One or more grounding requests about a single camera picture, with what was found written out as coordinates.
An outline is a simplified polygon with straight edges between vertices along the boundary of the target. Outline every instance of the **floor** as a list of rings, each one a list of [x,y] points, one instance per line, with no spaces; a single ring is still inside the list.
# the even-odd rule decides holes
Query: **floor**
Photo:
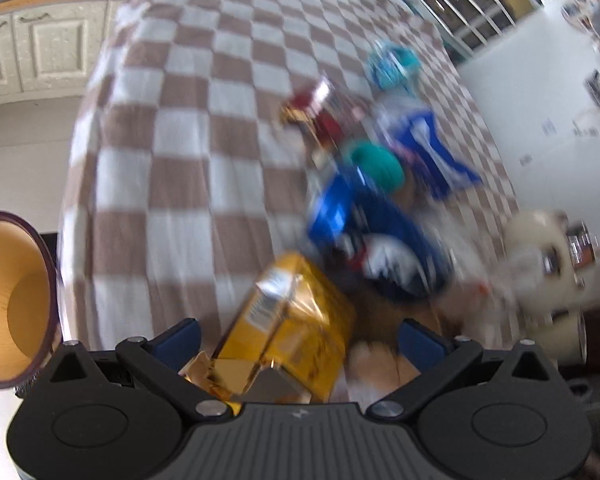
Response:
[[[0,209],[40,232],[57,231],[69,143],[80,98],[0,106]],[[19,400],[0,391],[0,480],[18,480],[5,445]]]

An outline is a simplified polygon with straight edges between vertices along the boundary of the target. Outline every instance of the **checkered tablecloth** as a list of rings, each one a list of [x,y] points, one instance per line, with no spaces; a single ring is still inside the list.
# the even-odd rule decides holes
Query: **checkered tablecloth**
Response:
[[[399,0],[124,0],[75,125],[64,336],[109,349],[193,316],[211,348],[304,234],[306,159],[280,103],[320,72],[370,98],[377,38],[417,51],[443,139],[484,179],[447,207],[501,252],[516,203],[498,151],[434,25]]]

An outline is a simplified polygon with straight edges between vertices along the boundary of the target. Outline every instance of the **blue plastic bag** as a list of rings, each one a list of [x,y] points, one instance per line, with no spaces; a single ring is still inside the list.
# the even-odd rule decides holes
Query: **blue plastic bag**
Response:
[[[427,298],[452,273],[446,249],[353,166],[340,166],[312,206],[308,237],[323,253],[346,247],[360,275],[393,301]]]
[[[389,94],[376,105],[374,118],[379,140],[413,170],[434,199],[482,182],[442,144],[435,115],[423,102],[403,92]]]

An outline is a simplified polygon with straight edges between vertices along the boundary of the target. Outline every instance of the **screw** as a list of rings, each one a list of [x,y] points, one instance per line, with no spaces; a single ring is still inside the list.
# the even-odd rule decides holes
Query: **screw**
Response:
[[[202,416],[220,416],[224,415],[228,406],[222,400],[207,399],[201,400],[196,404],[196,411]]]
[[[382,418],[395,418],[402,415],[404,408],[394,400],[380,400],[371,406],[371,411]]]

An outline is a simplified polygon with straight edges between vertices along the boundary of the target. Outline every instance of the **red snack bag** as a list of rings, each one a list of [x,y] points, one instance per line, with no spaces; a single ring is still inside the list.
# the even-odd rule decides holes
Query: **red snack bag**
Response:
[[[296,123],[319,147],[330,151],[363,119],[366,103],[334,85],[326,76],[283,103],[283,123]]]

